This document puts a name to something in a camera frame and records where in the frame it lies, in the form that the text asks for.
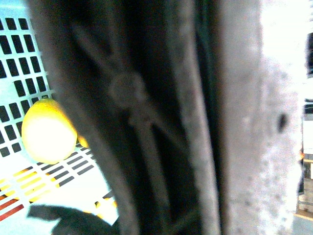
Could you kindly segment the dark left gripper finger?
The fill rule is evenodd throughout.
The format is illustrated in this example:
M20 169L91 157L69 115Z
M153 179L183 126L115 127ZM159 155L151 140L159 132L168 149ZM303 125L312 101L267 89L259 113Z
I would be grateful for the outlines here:
M44 221L58 220L53 227L53 235L118 235L120 234L118 223L112 225L100 217L80 211L75 208L34 205L31 206L27 217Z

